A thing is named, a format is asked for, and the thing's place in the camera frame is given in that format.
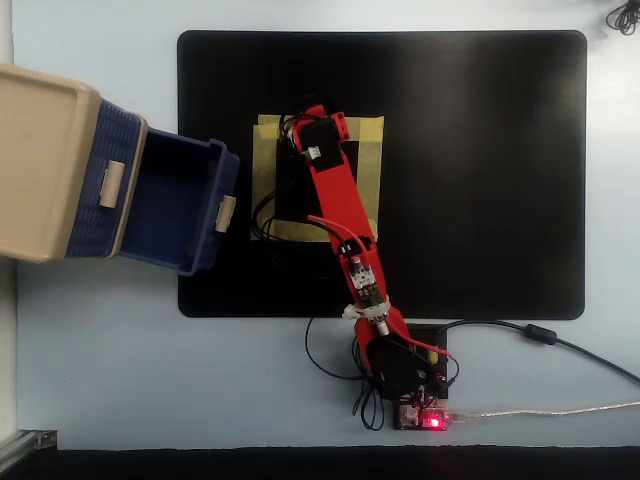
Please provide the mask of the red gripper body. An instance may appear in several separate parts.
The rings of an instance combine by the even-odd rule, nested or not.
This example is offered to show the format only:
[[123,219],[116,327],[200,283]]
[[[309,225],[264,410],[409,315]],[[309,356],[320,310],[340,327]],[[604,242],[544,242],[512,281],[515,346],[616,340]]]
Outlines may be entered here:
[[329,140],[344,142],[350,131],[343,112],[330,113],[322,104],[313,105],[292,117],[292,140],[311,142]]

